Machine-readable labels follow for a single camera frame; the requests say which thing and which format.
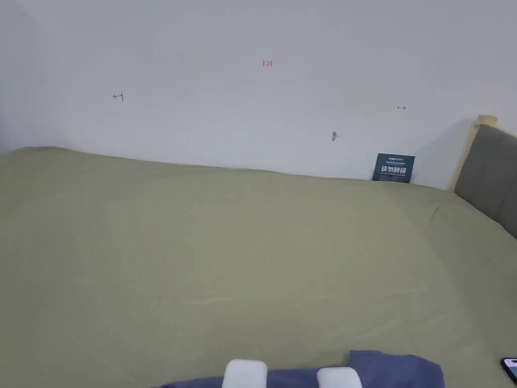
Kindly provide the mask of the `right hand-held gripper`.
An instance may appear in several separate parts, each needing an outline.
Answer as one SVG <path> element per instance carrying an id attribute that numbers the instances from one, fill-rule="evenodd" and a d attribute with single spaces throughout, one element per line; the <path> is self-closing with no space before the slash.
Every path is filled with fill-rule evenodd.
<path id="1" fill-rule="evenodd" d="M 356 370 L 350 367 L 326 367 L 317 372 L 319 388 L 362 388 Z"/>

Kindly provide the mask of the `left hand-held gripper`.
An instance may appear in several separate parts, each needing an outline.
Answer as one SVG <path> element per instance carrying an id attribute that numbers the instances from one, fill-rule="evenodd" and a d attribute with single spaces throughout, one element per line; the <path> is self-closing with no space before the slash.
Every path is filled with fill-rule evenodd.
<path id="1" fill-rule="evenodd" d="M 225 369 L 222 388 L 266 388 L 267 376 L 263 361 L 234 359 Z"/>

